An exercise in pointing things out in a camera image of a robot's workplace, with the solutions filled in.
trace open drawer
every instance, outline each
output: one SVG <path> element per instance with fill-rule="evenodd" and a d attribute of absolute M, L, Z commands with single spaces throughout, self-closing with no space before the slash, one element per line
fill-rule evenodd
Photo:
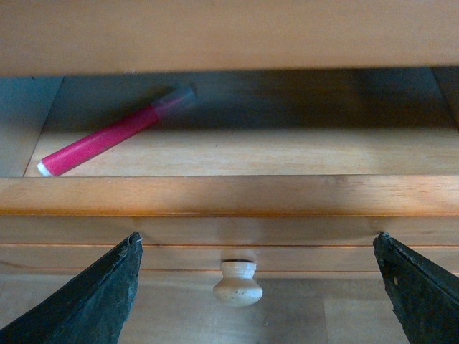
<path fill-rule="evenodd" d="M 40 301 L 33 294 L 11 306 L 21 291 L 47 296 L 68 278 L 52 274 L 78 273 L 132 231 L 143 236 L 144 258 L 123 343 L 180 343 L 184 333 L 231 343 L 231 326 L 254 343 L 286 328 L 285 343 L 384 338 L 368 332 L 369 323 L 395 328 L 386 340 L 403 343 L 373 278 L 379 231 L 459 274 L 459 134 L 454 104 L 431 69 L 2 82 L 16 86 L 0 128 L 0 305 L 11 307 L 4 324 Z M 41 158 L 176 82 L 195 84 L 194 109 L 63 177 L 39 175 Z M 263 303 L 222 317 L 212 286 L 223 259 L 257 262 Z M 196 319 L 203 308 L 207 315 Z M 146 322 L 152 316 L 155 326 Z M 250 321 L 242 326 L 241 316 Z M 219 330 L 209 334 L 200 329 L 210 319 Z M 276 326 L 266 331 L 270 321 Z"/>

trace wooden panel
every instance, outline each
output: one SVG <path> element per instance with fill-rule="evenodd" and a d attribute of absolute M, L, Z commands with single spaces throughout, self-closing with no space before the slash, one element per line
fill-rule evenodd
<path fill-rule="evenodd" d="M 0 179 L 0 215 L 459 215 L 459 176 Z"/>
<path fill-rule="evenodd" d="M 0 216 L 2 244 L 112 244 L 139 231 L 148 245 L 368 246 L 380 231 L 407 245 L 459 246 L 459 218 L 151 218 Z"/>
<path fill-rule="evenodd" d="M 0 74 L 451 65 L 458 12 L 416 0 L 2 1 Z"/>
<path fill-rule="evenodd" d="M 1 245 L 7 273 L 80 271 L 113 246 Z M 459 272 L 459 247 L 412 247 L 451 272 Z M 155 247 L 143 248 L 142 269 L 218 271 L 222 259 L 257 262 L 261 272 L 377 272 L 373 247 Z"/>
<path fill-rule="evenodd" d="M 0 78 L 0 177 L 24 175 L 61 81 Z"/>
<path fill-rule="evenodd" d="M 66 77 L 38 162 L 178 82 L 199 102 L 66 176 L 459 173 L 459 135 L 428 68 Z"/>
<path fill-rule="evenodd" d="M 437 67 L 432 69 L 443 92 L 446 103 L 459 125 L 459 67 Z"/>
<path fill-rule="evenodd" d="M 402 326 L 391 314 L 394 307 L 386 300 L 329 298 L 324 305 L 329 344 L 409 344 Z"/>
<path fill-rule="evenodd" d="M 41 302 L 68 279 L 1 276 L 4 288 L 0 292 L 0 327 Z M 264 296 L 245 309 L 219 305 L 212 295 L 216 282 L 193 276 L 177 278 L 174 273 L 167 278 L 141 274 L 136 303 L 120 343 L 256 344 L 307 340 L 327 344 L 340 343 L 338 329 L 343 338 L 365 335 L 370 343 L 407 343 L 400 336 L 402 328 L 391 311 L 382 280 L 259 279 Z M 358 317 L 365 321 L 346 326 Z"/>

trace wooden drawer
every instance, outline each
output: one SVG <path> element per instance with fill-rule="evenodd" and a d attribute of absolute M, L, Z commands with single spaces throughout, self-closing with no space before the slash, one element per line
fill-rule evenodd
<path fill-rule="evenodd" d="M 139 230 L 145 270 L 218 273 L 221 259 L 239 257 L 257 261 L 269 277 L 368 277 L 377 276 L 372 239 L 390 231 L 459 272 L 459 134 L 442 94 L 448 88 L 435 79 L 447 71 L 189 72 L 64 77 L 60 85 L 56 78 L 4 80 L 49 89 L 35 94 L 50 109 L 43 129 L 14 126 L 15 137 L 27 138 L 19 141 L 22 158 L 4 145 L 4 270 L 81 270 Z M 194 109 L 62 177 L 39 175 L 41 158 L 176 82 L 195 85 Z M 29 109 L 36 120 L 36 108 Z"/>

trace black object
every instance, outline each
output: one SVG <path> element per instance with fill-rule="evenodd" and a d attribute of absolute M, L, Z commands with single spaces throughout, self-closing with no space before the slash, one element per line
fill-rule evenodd
<path fill-rule="evenodd" d="M 459 279 L 387 233 L 374 255 L 411 344 L 459 343 Z"/>
<path fill-rule="evenodd" d="M 133 233 L 0 330 L 0 343 L 116 344 L 137 293 L 141 258 L 141 238 Z"/>

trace wooden shelf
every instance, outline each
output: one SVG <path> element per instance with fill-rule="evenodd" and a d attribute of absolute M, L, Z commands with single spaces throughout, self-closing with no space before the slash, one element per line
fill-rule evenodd
<path fill-rule="evenodd" d="M 455 1 L 3 1 L 0 75 L 459 64 Z"/>

